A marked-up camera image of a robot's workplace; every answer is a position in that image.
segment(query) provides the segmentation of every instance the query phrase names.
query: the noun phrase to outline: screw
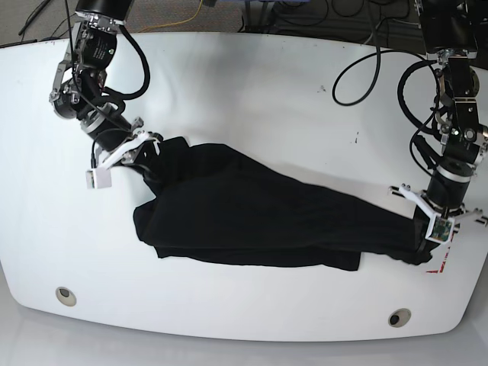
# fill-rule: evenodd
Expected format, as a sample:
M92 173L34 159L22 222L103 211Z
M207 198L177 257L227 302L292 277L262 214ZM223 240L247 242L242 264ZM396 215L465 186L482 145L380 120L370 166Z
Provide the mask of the screw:
M472 139L474 139L474 137L476 136L476 134L474 133L474 131L470 128L468 128L465 132L464 132L464 137L466 137L469 141L471 141Z

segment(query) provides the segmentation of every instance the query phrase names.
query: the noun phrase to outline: cloth fold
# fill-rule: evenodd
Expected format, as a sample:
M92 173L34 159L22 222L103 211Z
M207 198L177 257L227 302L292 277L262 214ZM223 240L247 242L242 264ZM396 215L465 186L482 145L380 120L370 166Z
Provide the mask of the cloth fold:
M139 239L158 257L228 265L326 265L356 271L362 252L418 265L414 221L356 197L281 175L221 144L160 145L156 199L134 211Z

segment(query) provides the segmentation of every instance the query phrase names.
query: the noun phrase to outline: white tabletop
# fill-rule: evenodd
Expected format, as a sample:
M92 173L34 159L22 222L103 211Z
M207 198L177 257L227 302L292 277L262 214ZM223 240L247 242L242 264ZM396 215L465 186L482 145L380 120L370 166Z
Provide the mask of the white tabletop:
M389 185L423 189L429 177L413 164L415 128L402 115L396 86L415 60L386 55L365 103L341 108L331 98L339 72L372 51L325 40L251 34L147 34L136 38L152 84L127 105L126 118L190 144L226 143L307 183L355 194L411 216L413 206L387 194ZM87 191L90 139L76 120L61 120L47 101L65 41L0 51L0 259L12 296L37 310L127 328L189 336L274 341L381 339L447 332L461 320L486 258L486 231L463 224L447 251L411 266L363 254L357 272L316 266L264 268L157 259L139 242L133 209L152 198L142 179L114 169L114 186ZM374 60L338 90L356 99L371 82ZM125 40L108 85L139 88L142 70ZM486 120L488 75L479 71L480 118ZM419 118L429 114L434 83L425 70L406 98ZM488 210L486 165L466 203ZM75 293L69 308L58 287ZM412 311L400 329L387 324Z

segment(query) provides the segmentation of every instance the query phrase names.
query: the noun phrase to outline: red marking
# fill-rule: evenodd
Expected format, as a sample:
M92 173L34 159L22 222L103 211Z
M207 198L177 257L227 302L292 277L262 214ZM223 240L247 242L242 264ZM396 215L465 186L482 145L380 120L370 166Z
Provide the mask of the red marking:
M449 256L449 251L451 250L451 247L448 246L448 251L445 253L444 256L444 261L442 261L441 269L439 271L426 271L425 273L442 273L445 268L445 263L448 261L448 256Z

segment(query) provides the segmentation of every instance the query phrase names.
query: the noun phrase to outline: hole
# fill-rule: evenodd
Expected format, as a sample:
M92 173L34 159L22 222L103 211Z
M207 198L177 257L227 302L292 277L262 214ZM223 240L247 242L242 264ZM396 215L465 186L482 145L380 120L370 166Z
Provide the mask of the hole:
M388 324L393 328L401 328L407 324L412 317L412 313L408 309L400 309L390 315Z
M74 307L76 305L76 296L66 287L58 287L56 289L56 297L60 303L67 307Z
M59 292L61 293L61 296L63 297L69 297L69 291L65 288L60 288Z
M395 326L396 324L398 324L399 321L400 321L400 317L398 315L393 315L390 318L390 324L392 326Z

